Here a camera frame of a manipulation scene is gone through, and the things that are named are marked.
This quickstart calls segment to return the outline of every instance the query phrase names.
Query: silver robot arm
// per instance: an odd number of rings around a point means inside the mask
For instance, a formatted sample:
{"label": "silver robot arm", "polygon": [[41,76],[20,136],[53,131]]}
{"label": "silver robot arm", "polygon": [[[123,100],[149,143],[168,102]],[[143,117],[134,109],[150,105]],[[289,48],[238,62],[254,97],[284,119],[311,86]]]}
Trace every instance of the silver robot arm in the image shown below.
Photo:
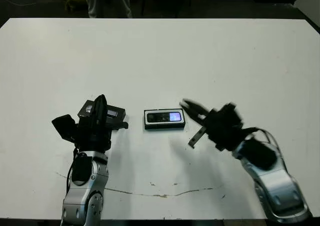
{"label": "silver robot arm", "polygon": [[[71,172],[70,188],[63,201],[61,226],[100,225],[104,189],[109,176],[107,162],[106,155],[96,151],[78,153]],[[74,177],[73,172],[80,171],[83,167],[88,167],[90,174]]]}
{"label": "silver robot arm", "polygon": [[266,217],[281,224],[303,222],[311,217],[304,196],[295,181],[287,172],[285,162],[278,148],[270,143],[263,143],[276,154],[275,163],[267,170],[253,165],[240,153],[244,142],[233,152],[240,159],[243,168],[254,181],[254,189],[260,200]]}
{"label": "silver robot arm", "polygon": [[[312,218],[297,182],[287,171],[276,140],[268,131],[256,127],[243,129],[236,106],[231,103],[220,111],[213,109],[210,112],[190,100],[183,100],[180,105],[202,125],[189,145],[194,148],[195,143],[207,133],[217,149],[231,151],[252,177],[255,192],[269,220],[295,224]],[[264,133],[267,142],[255,138],[254,132],[257,131]]]}
{"label": "silver robot arm", "polygon": [[128,128],[124,109],[107,105],[104,95],[87,101],[76,124],[70,115],[52,120],[61,137],[74,143],[73,162],[66,179],[61,226],[98,226],[108,181],[112,130]]}

